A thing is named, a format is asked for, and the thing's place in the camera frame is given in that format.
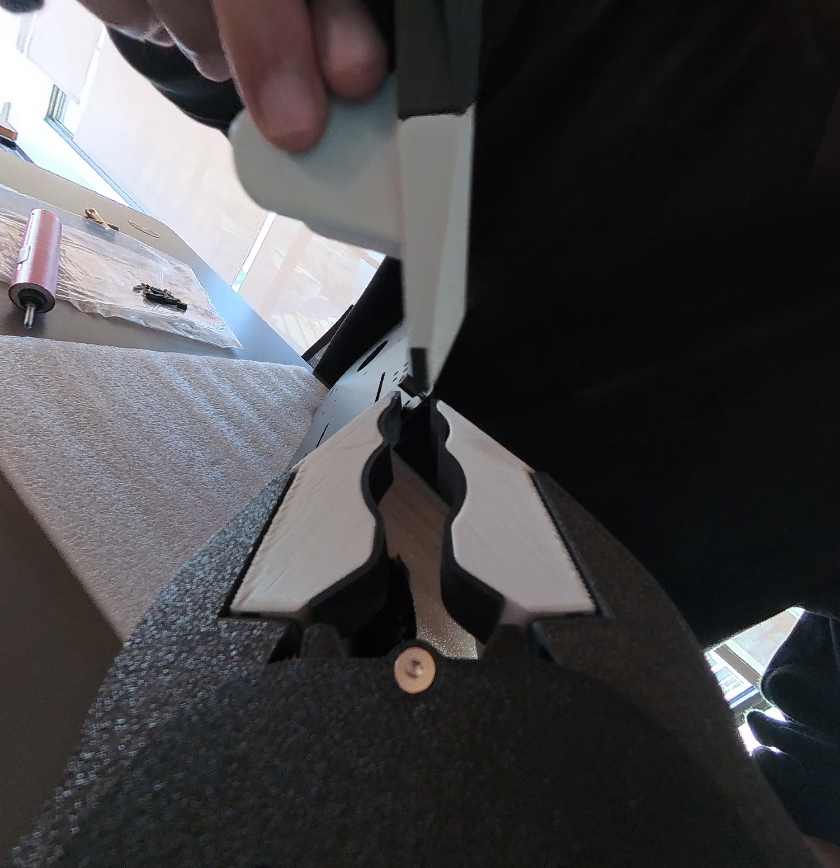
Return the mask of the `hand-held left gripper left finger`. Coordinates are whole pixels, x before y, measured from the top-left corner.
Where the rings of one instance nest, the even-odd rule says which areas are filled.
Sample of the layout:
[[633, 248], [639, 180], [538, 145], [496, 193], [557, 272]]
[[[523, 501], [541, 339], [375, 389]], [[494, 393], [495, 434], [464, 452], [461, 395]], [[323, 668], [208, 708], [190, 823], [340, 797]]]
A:
[[379, 509], [401, 399], [381, 397], [298, 463], [230, 604], [232, 616], [370, 621], [389, 586]]

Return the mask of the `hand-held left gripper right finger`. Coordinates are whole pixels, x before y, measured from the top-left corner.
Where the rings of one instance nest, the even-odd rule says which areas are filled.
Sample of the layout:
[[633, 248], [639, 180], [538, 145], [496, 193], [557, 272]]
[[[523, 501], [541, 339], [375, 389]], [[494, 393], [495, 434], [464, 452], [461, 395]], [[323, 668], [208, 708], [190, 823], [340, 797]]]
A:
[[443, 401], [437, 483], [445, 522], [441, 588], [462, 626], [527, 626], [597, 606], [534, 483], [533, 471]]

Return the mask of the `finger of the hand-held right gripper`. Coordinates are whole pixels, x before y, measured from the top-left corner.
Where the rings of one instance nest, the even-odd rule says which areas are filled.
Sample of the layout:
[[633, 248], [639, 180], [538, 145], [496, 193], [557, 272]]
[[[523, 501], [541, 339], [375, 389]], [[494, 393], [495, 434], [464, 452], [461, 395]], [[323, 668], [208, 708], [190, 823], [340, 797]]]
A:
[[427, 351], [429, 392], [466, 308], [475, 113], [400, 123], [404, 208], [404, 320], [411, 348]]

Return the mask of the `black metal plate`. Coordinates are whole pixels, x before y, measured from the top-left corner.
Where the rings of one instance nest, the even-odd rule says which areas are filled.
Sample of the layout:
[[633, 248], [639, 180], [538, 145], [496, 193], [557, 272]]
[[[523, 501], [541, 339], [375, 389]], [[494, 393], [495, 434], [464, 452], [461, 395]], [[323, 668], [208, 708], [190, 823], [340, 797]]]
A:
[[420, 401], [420, 396], [413, 394], [413, 388], [405, 385], [409, 379], [406, 342], [405, 328], [396, 327], [370, 353], [352, 364], [333, 385], [297, 450], [290, 482], [303, 458], [370, 409], [381, 397], [396, 392], [401, 399], [401, 412], [411, 400]]

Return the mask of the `dark grey desk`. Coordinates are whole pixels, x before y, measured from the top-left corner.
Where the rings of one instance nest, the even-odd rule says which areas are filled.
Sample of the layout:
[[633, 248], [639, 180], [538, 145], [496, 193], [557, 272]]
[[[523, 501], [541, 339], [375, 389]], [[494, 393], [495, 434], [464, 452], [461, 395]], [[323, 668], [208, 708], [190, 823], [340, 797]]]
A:
[[[45, 339], [299, 366], [307, 363], [165, 226], [162, 247], [195, 268], [241, 341], [238, 352], [123, 320], [104, 319], [60, 301], [25, 331], [0, 282], [0, 336]], [[47, 536], [33, 509], [0, 470], [0, 864], [36, 819], [75, 748], [80, 728], [122, 644], [94, 598]]]

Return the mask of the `person's right hand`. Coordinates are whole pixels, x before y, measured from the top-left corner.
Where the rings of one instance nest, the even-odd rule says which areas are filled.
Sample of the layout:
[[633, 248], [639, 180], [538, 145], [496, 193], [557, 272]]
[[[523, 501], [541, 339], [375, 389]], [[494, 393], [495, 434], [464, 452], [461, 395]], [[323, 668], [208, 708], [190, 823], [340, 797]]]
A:
[[234, 81], [258, 131], [298, 153], [326, 131], [329, 100], [380, 89], [389, 50], [365, 2], [154, 1], [161, 24], [200, 73]]

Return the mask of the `window with roller blinds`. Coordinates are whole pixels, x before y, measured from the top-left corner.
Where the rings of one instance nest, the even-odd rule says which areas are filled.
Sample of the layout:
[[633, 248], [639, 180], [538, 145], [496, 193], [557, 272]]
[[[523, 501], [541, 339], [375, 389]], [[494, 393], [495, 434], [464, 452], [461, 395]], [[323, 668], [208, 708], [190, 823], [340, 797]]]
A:
[[46, 2], [2, 16], [9, 59], [0, 64], [0, 107], [21, 123], [9, 94], [32, 74], [40, 121], [62, 127], [135, 206], [172, 228], [296, 350], [322, 337], [359, 298], [381, 253], [329, 241], [299, 221], [266, 212], [241, 188], [221, 133], [190, 120], [133, 71], [77, 2]]

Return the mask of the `white foam sheet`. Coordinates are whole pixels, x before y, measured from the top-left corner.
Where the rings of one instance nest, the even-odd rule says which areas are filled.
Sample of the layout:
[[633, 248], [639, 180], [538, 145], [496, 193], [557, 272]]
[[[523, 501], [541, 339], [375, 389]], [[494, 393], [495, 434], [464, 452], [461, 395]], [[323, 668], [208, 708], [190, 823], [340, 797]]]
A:
[[325, 394], [299, 366], [0, 336], [0, 470], [125, 640]]

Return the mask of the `pile of black screws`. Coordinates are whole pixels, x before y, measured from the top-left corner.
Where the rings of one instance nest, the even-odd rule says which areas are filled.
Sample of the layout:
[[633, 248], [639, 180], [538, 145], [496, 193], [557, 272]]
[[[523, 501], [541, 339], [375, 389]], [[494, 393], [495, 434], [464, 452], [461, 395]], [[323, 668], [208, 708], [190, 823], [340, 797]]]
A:
[[157, 288], [145, 283], [134, 286], [132, 290], [139, 294], [145, 301], [154, 305], [172, 308], [179, 312], [185, 312], [188, 309], [186, 302], [168, 290]]

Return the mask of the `large clear plastic bag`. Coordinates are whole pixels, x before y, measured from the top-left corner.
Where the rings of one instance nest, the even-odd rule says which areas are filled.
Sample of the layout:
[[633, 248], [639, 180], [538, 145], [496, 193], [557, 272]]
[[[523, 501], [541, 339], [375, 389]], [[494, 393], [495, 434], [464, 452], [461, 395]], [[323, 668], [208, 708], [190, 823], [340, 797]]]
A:
[[[10, 284], [30, 212], [47, 205], [0, 186], [0, 281]], [[186, 264], [130, 236], [55, 210], [61, 222], [57, 298], [86, 313], [119, 318], [221, 349], [241, 349]], [[132, 288], [145, 283], [187, 303], [179, 312], [145, 301]]]

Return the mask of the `clear window pane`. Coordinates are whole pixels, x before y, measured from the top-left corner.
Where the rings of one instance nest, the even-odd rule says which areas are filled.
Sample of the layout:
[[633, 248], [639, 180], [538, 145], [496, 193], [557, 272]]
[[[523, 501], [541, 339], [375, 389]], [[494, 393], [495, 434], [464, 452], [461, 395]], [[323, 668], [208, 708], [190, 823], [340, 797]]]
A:
[[801, 607], [783, 610], [705, 653], [708, 666], [718, 681], [748, 750], [757, 744], [746, 725], [749, 712], [762, 711], [775, 720], [783, 721], [783, 714], [763, 697], [760, 685], [772, 657], [803, 613]]

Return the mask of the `pink electric screwdriver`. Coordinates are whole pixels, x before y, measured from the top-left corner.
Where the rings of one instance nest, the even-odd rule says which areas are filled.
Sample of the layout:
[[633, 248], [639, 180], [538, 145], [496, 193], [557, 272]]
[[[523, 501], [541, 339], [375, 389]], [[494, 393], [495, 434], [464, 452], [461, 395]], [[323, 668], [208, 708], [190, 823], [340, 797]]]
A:
[[35, 315], [51, 311], [56, 304], [61, 251], [61, 222], [43, 208], [30, 212], [17, 257], [9, 298], [24, 312], [24, 328], [30, 329]]

